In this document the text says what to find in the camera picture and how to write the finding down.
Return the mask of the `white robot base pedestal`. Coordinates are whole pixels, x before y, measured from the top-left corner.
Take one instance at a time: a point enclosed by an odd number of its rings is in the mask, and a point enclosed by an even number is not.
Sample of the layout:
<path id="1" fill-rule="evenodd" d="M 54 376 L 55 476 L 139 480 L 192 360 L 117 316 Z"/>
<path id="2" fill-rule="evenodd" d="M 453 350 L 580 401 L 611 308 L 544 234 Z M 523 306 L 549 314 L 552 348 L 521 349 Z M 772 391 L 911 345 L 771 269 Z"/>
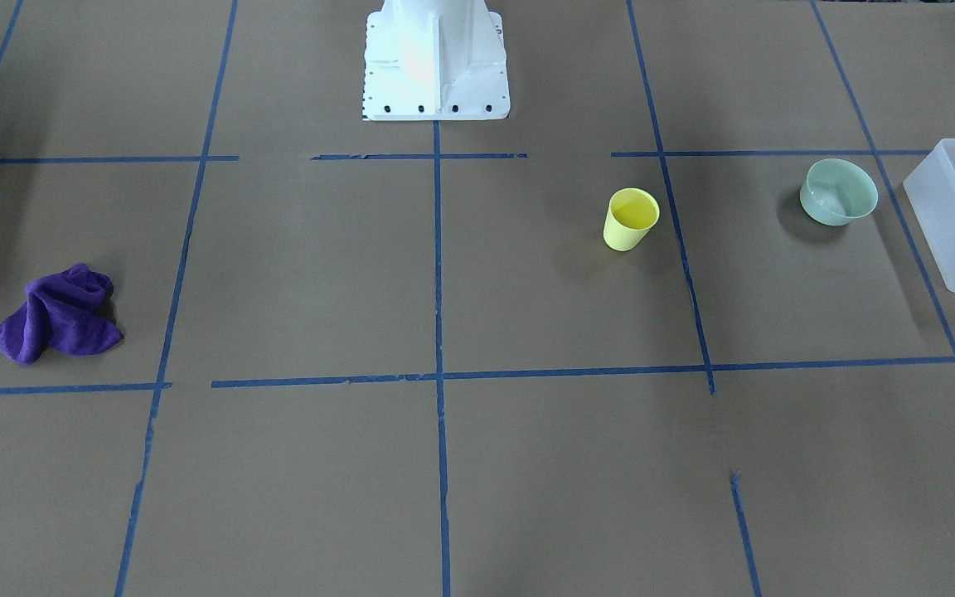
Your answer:
<path id="1" fill-rule="evenodd" d="M 484 121 L 511 113 L 507 45 L 484 1 L 385 1 L 366 17 L 361 117 Z"/>

